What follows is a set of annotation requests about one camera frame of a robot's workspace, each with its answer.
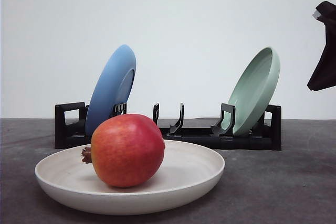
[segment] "dish rack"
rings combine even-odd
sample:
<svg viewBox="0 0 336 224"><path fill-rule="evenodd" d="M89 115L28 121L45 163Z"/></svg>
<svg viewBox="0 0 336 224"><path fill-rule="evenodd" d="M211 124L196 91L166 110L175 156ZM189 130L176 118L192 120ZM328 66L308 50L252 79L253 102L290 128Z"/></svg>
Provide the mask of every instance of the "dish rack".
<svg viewBox="0 0 336 224"><path fill-rule="evenodd" d="M55 148L71 148L90 144L91 136L85 135L85 120L89 105L84 102L55 105ZM281 106L268 105L265 112L270 112L270 125L265 123L265 113L250 129L246 136L234 136L236 108L234 105L222 103L221 117L210 127L183 127L184 104L180 104L180 117L173 125L160 126L162 137L202 145L221 150L281 150ZM158 124L159 103L153 106L153 121ZM66 124L65 112L79 110L79 120ZM116 104L110 117L127 113L127 104ZM225 115L230 115L227 129L221 128Z"/></svg>

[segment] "plate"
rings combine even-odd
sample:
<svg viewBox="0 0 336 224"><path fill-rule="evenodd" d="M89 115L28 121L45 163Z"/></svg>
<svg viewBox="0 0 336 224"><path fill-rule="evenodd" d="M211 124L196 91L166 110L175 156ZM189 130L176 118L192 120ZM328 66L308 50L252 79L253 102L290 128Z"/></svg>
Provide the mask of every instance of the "plate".
<svg viewBox="0 0 336 224"><path fill-rule="evenodd" d="M136 65L134 52L127 45L120 46L112 54L91 97L85 122L87 136L91 136L99 124L110 118L115 104L127 102Z"/></svg>
<svg viewBox="0 0 336 224"><path fill-rule="evenodd" d="M159 170L129 188L106 185L92 164L81 161L83 145L54 153L35 167L41 188L54 200L77 210L104 215L139 215L182 206L209 192L222 176L225 161L212 149L173 140Z"/></svg>
<svg viewBox="0 0 336 224"><path fill-rule="evenodd" d="M234 135L245 135L260 119L268 106L280 74L280 60L271 47L261 50L247 66L238 80L228 104L235 105ZM221 124L230 125L230 116L225 112Z"/></svg>

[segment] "white wall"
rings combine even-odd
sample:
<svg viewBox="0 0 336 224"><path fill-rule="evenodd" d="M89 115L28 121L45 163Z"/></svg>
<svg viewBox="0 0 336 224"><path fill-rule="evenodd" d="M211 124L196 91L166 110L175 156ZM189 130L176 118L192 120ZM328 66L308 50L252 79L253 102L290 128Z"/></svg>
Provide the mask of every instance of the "white wall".
<svg viewBox="0 0 336 224"><path fill-rule="evenodd" d="M325 0L1 0L1 117L53 118L90 102L121 44L137 57L129 113L219 116L253 56L273 46L282 69L272 104L284 119L336 119L336 88L307 82L324 48L312 17Z"/></svg>

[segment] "green plate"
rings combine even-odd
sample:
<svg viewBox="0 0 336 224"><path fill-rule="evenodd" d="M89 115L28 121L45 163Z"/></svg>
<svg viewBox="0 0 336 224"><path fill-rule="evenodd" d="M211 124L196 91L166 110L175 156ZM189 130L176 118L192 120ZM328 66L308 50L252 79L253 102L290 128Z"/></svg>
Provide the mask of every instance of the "green plate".
<svg viewBox="0 0 336 224"><path fill-rule="evenodd" d="M270 47L260 51L238 80L228 104L236 106L234 135L246 135L266 110L275 91L280 74L280 60ZM230 124L225 112L222 128Z"/></svg>

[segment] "gray surface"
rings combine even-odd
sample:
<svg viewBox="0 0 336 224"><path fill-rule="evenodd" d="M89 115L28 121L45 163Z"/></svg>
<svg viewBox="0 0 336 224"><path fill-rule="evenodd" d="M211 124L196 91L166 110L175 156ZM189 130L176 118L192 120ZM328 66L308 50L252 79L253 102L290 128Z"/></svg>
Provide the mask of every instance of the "gray surface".
<svg viewBox="0 0 336 224"><path fill-rule="evenodd" d="M218 151L226 166L212 191L141 216L73 210L41 190L34 167L60 151L53 127L51 119L1 120L2 223L336 223L336 120L284 120L281 152Z"/></svg>

